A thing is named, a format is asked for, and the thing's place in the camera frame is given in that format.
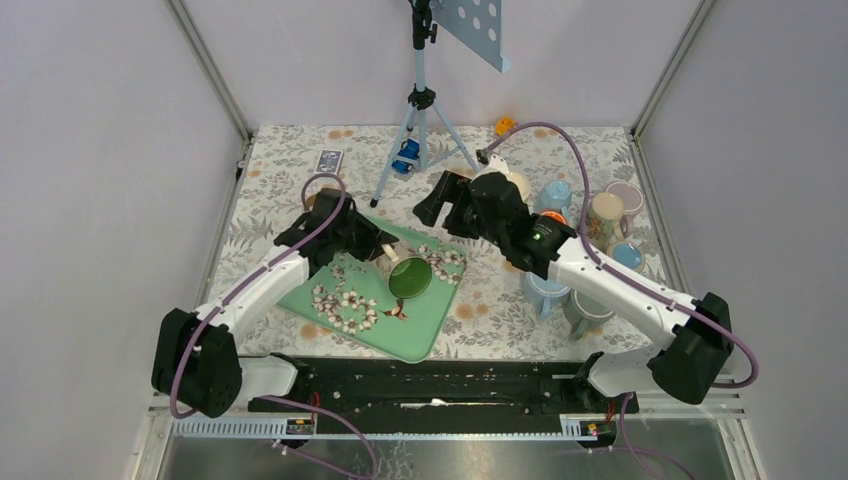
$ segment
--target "floral tablecloth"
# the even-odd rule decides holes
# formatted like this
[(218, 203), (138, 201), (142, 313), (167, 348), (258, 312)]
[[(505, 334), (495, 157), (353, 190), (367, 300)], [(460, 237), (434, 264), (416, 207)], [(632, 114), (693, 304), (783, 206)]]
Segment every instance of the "floral tablecloth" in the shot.
[[(469, 150), (494, 139), (491, 127), (458, 127)], [(624, 129), (568, 128), (589, 169), (592, 194), (610, 182), (638, 184)], [(272, 246), (277, 233), (302, 213), (299, 192), (312, 174), (322, 149), (344, 150), (341, 176), (365, 214), (420, 230), (411, 210), (436, 184), (444, 169), (470, 175), (457, 153), (424, 172), (402, 176), (392, 171), (379, 205), (371, 199), (397, 127), (393, 126), (263, 126), (246, 167), (229, 232), (215, 272), (211, 295), (218, 295), (253, 267)], [(431, 129), (432, 156), (453, 148), (443, 128)], [(549, 129), (528, 129), (504, 142), (497, 153), (513, 171), (523, 173), (533, 187), (529, 202), (547, 182), (561, 179), (574, 190), (571, 217), (577, 218), (583, 188), (577, 162), (568, 145)], [(334, 186), (331, 180), (319, 185)], [(643, 272), (665, 283), (657, 238), (647, 213), (635, 221), (631, 241), (647, 256)], [(583, 360), (598, 350), (621, 352), (645, 346), (648, 339), (616, 317), (583, 339), (570, 342), (570, 325), (561, 308), (537, 321), (521, 293), (520, 274), (498, 250), (483, 240), (454, 238), (441, 229), (430, 235), (463, 246), (468, 270), (454, 299), (430, 358)], [(289, 355), (380, 357), (382, 354), (274, 307), (239, 345), (243, 354), (282, 352)]]

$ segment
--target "tripod stand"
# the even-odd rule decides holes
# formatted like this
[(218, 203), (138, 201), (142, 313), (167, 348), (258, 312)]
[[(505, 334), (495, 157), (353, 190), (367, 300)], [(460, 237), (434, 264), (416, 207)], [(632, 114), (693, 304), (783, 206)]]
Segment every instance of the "tripod stand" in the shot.
[[(433, 24), (433, 14), (430, 9), (430, 0), (409, 0), (412, 6), (412, 46), (415, 49), (415, 86), (412, 93), (407, 97), (409, 107), (406, 109), (406, 115), (403, 117), (398, 134), (395, 137), (395, 142), (392, 149), (389, 151), (389, 158), (386, 160), (386, 165), (383, 167), (383, 173), (380, 175), (380, 182), (377, 184), (377, 190), (371, 198), (371, 207), (376, 207), (380, 201), (380, 195), (383, 193), (383, 188), (386, 186), (386, 180), (389, 178), (389, 171), (392, 169), (392, 164), (396, 161), (407, 164), (411, 168), (424, 170), (431, 165), (435, 165), (442, 160), (450, 157), (454, 153), (461, 151), (462, 155), (468, 160), (468, 164), (476, 172), (480, 170), (477, 162), (465, 148), (462, 139), (456, 133), (456, 130), (451, 125), (450, 120), (445, 115), (445, 112), (436, 102), (436, 92), (427, 88), (424, 79), (424, 47), (427, 40), (430, 43), (436, 43), (436, 33), (438, 25)], [(448, 151), (444, 155), (430, 159), (427, 149), (427, 109), (433, 107), (436, 115), (442, 120), (442, 123), (447, 128), (448, 132), (456, 143), (456, 148)], [(400, 155), (401, 143), (405, 136), (412, 132), (415, 117), (418, 118), (418, 156), (410, 158), (410, 156)]]

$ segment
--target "beige mug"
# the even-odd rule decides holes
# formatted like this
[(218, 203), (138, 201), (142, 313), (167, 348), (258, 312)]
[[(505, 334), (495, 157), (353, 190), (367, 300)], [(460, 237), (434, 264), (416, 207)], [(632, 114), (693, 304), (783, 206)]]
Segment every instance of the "beige mug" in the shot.
[(645, 208), (645, 194), (639, 187), (628, 182), (612, 182), (604, 191), (618, 195), (624, 202), (624, 216), (621, 218), (624, 237), (619, 237), (619, 240), (624, 240), (625, 237), (633, 235), (633, 219)]
[(624, 216), (624, 202), (618, 195), (601, 192), (595, 195), (589, 206), (586, 236), (595, 248), (605, 252), (612, 236), (624, 240), (621, 231), (621, 217)]

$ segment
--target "blue plastic figure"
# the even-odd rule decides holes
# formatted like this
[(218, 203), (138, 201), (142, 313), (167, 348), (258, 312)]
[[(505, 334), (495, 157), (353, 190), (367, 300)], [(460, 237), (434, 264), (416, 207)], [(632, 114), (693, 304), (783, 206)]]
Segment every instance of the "blue plastic figure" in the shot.
[[(398, 152), (399, 157), (408, 158), (410, 160), (418, 160), (418, 142), (415, 140), (406, 140), (400, 145), (400, 151)], [(392, 162), (392, 168), (397, 170), (398, 173), (409, 173), (412, 170), (412, 164), (407, 163), (401, 160), (395, 160)]]

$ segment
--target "orange object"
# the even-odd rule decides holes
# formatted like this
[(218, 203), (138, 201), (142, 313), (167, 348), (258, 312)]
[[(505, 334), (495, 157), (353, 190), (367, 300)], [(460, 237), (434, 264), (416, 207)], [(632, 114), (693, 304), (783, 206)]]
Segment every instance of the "orange object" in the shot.
[(561, 213), (556, 212), (554, 210), (545, 210), (544, 212), (540, 213), (539, 215), (542, 215), (542, 216), (545, 216), (545, 217), (551, 217), (554, 220), (559, 221), (563, 225), (568, 225), (568, 221), (566, 221), (565, 217), (562, 216)]
[(498, 120), (497, 124), (495, 124), (495, 135), (500, 137), (501, 135), (508, 132), (509, 129), (514, 127), (515, 125), (516, 125), (515, 120), (513, 120), (509, 116), (504, 116), (503, 118)]

